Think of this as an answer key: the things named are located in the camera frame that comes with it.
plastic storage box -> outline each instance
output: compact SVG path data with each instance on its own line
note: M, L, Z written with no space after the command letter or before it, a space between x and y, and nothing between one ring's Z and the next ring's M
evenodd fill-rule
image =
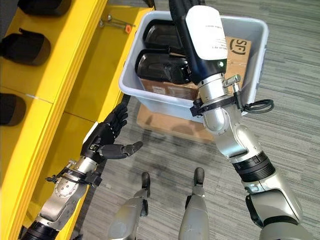
M135 72L137 56L145 48L143 43L144 30L153 19L172 20L169 11L153 11L143 17L120 76L119 87L125 94L137 97L152 112L202 122L202 118L192 117L189 109L193 106L192 100L145 91ZM259 86L259 77L269 35L268 26L262 20L249 17L221 16L221 20L226 36L251 41L250 55L242 86L242 101L244 104L252 103L255 101Z

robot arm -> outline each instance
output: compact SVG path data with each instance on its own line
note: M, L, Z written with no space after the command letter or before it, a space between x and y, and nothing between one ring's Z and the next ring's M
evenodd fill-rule
M240 76L225 79L227 45L219 12L200 0L169 0L190 67L190 79L198 86L201 99L190 109L202 115L216 145L232 163L249 193L246 204L251 219L262 228L260 239L312 239L299 224L302 209L280 172L263 152L250 130L241 124L241 111L273 108L262 100L243 106L238 86ZM228 93L232 86L233 95Z
M54 240L74 213L87 185L97 187L102 181L97 165L103 159L126 158L142 147L140 141L130 145L113 144L127 123L127 111L127 107L120 104L103 122L96 122L83 141L79 161L69 161L57 176L46 178L55 183L54 191L23 240Z

bolt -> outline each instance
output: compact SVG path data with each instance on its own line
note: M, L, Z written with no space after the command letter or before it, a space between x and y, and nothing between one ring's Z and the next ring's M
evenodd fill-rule
M103 28L104 27L104 21L102 20L102 19L100 19L100 21L99 21L99 27L100 28Z

black strap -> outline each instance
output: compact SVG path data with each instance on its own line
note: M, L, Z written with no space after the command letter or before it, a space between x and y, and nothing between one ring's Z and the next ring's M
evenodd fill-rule
M79 178L79 180L73 180L64 174L67 173L69 175L75 176L76 178ZM101 173L94 170L90 171L87 174L80 173L78 171L73 171L72 169L68 167L64 167L57 175L52 175L52 177L46 177L45 180L48 182L57 183L59 178L64 178L70 182L76 183L76 184L85 184L90 185L93 187L97 187L100 185L102 178Z
M219 108L219 107L223 107L223 106L226 106L229 104L234 104L234 103L236 103L236 99L234 96L231 96L231 97L223 99L221 101L217 101L217 102L214 102L209 105L201 107L203 105L203 102L199 98L193 102L193 106L190 108L190 111L191 111L191 114L193 117L202 116L204 112L207 112L212 109Z
M267 218L266 220L263 221L263 226L267 226L269 224L274 224L274 223L289 223L289 224L294 224L298 225L297 220L290 216L286 215L281 215L281 216L272 216Z

yellow shelving unit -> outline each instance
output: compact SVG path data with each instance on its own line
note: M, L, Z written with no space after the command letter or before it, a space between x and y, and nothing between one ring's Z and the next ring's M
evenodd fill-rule
M27 106L23 122L0 127L1 239L16 240L21 226L29 227L54 189L45 177L79 157L92 124L103 121L122 99L118 79L140 20L152 9L106 2L73 0L66 15L53 19L18 9L9 27L7 34L19 28L43 33L51 54L37 67L1 63L1 92L22 97ZM107 14L135 27L130 34L100 28L99 19ZM83 201L58 240L70 238Z

